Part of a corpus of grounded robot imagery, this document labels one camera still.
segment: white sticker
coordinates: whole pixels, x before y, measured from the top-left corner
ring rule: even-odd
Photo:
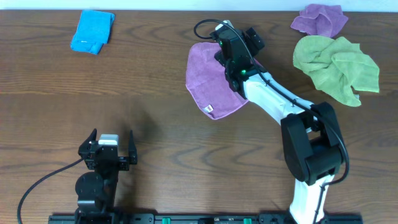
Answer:
[[[213,107],[212,107],[211,105],[208,105],[208,106],[205,107],[203,110],[204,110],[206,113],[210,113],[210,112],[212,112],[214,109],[213,109]]]

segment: microfiber cloth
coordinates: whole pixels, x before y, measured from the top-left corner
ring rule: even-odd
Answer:
[[[290,26],[308,35],[334,37],[346,24],[348,17],[343,15],[341,6],[309,4]]]
[[[293,53],[293,65],[311,77],[315,88],[348,106],[359,106],[358,91],[379,92],[379,67],[359,44],[344,37],[303,37]]]
[[[108,43],[113,21],[112,13],[83,10],[70,48],[79,52],[98,54],[102,45]]]
[[[248,102],[230,89],[225,68],[214,58],[219,50],[217,43],[197,43],[189,51],[187,63],[187,89],[211,119],[224,118]]]

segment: green towel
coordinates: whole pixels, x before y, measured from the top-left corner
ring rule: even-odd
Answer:
[[[315,88],[342,104],[360,106],[358,91],[379,92],[379,67],[344,37],[303,37],[293,53],[293,65],[311,77]]]

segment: crumpled cloth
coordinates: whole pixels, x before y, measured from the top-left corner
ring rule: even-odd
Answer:
[[[294,49],[293,65],[311,77],[317,90],[344,105],[361,105],[351,87],[379,93],[379,67],[362,53],[359,44],[344,37],[303,37]]]
[[[334,37],[346,24],[348,17],[343,15],[341,6],[309,4],[300,11],[291,28],[308,35]]]

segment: white wall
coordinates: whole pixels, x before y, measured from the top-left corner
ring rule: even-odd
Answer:
[[[299,11],[311,3],[339,4],[344,11],[398,12],[398,0],[0,0],[0,9]]]

